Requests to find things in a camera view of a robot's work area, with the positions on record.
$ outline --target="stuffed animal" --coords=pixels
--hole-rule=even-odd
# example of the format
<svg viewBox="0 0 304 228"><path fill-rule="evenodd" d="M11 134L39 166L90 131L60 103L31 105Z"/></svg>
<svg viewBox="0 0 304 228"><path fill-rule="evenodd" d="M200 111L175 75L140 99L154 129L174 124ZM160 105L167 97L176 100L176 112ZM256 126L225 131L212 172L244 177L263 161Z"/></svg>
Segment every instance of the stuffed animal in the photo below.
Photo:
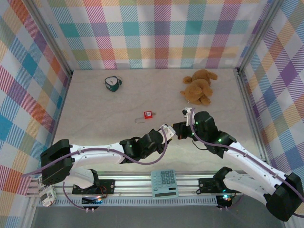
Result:
<svg viewBox="0 0 304 228"><path fill-rule="evenodd" d="M212 96L212 89L210 89L210 84L212 80L217 80L218 76L205 69L198 70L193 74L192 77L184 77L183 82L185 84L190 84L187 86L185 91L181 91L180 94L185 96L186 100L195 105L209 105L210 99L208 97Z"/></svg>

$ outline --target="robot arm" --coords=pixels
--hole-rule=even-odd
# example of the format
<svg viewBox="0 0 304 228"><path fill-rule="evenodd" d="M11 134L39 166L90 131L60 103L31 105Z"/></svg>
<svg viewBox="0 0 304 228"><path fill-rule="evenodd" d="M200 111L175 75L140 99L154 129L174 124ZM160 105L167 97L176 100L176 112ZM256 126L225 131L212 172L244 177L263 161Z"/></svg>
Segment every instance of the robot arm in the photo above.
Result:
<svg viewBox="0 0 304 228"><path fill-rule="evenodd" d="M60 140L41 154L41 166L64 155L71 154L71 156L44 169L42 171L43 183L51 185L64 181L72 183L80 189L99 187L97 172L84 169L83 166L102 163L132 163L147 158L155 151L162 154L165 149L164 134L169 143L175 135L175 131L171 126L164 124L158 131L152 129L142 138L134 137L100 146L70 145L68 139Z"/></svg>
<svg viewBox="0 0 304 228"><path fill-rule="evenodd" d="M214 175L218 188L222 191L237 190L253 197L265 204L276 218L288 221L302 203L302 199L291 189L293 187L303 195L301 179L294 173L287 175L269 166L231 135L219 131L208 112L194 115L191 108L186 108L183 115L187 121L173 125L178 139L190 137L197 141L199 138L211 153L238 165L253 178L223 167Z"/></svg>
<svg viewBox="0 0 304 228"><path fill-rule="evenodd" d="M176 134L179 140L190 137L197 141L200 138L211 153L238 165L252 177L248 178L223 167L213 177L219 190L240 191L265 204L278 219L289 220L302 200L283 181L303 195L301 179L294 173L286 175L248 152L231 135L219 131L208 112L198 112L194 115L191 108L186 108L183 114L187 121L175 123L173 128L163 125L162 130L151 130L142 138L134 137L111 145L79 146L70 145L68 140L60 140L41 154L41 166L66 156L42 171L43 184L65 181L81 189L99 187L97 172L86 170L82 166L109 162L117 164L138 162L155 151L161 154L161 158L165 149L164 134L168 143Z"/></svg>

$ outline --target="beige floor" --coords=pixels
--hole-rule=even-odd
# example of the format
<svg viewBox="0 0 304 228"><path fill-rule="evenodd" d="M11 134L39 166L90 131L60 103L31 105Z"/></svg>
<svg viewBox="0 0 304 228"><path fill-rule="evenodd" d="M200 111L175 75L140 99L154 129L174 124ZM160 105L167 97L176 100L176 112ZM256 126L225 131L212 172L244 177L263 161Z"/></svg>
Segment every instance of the beige floor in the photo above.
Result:
<svg viewBox="0 0 304 228"><path fill-rule="evenodd" d="M191 76L194 69L166 70L100 70L76 71L73 75L67 99L61 115L55 142L68 138L78 145L107 145L134 136L142 137L152 128L162 124L185 121L182 109L196 107L208 111L215 119L219 130L234 136L249 151L259 157L252 136L241 96L232 69L213 69L218 80L212 82L213 96L208 107L187 104L180 95L186 85L185 76ZM104 85L108 76L120 76L123 85L115 93ZM157 115L145 123L136 124L135 118L144 111L152 110ZM158 158L152 154L142 162ZM172 168L177 171L216 171L223 166L238 170L230 162L223 161L208 151L200 151L191 139L170 142L166 155L153 166L138 164L96 164L87 168L97 171L152 171Z"/></svg>

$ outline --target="blue calculator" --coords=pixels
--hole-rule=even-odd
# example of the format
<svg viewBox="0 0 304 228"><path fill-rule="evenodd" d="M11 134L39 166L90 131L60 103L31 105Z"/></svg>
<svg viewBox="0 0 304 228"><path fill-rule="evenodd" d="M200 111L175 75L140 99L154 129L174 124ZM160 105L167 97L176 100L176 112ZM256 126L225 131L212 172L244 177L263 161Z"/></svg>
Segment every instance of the blue calculator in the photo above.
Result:
<svg viewBox="0 0 304 228"><path fill-rule="evenodd" d="M174 170L151 172L153 199L172 199L179 196Z"/></svg>

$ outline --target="small red object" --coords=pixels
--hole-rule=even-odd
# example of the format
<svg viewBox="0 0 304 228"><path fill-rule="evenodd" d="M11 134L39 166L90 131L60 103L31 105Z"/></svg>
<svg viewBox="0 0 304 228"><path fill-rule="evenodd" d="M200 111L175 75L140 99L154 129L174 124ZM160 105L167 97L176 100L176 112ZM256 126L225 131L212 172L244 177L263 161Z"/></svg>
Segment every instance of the small red object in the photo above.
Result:
<svg viewBox="0 0 304 228"><path fill-rule="evenodd" d="M143 112L145 119L153 118L152 111Z"/></svg>

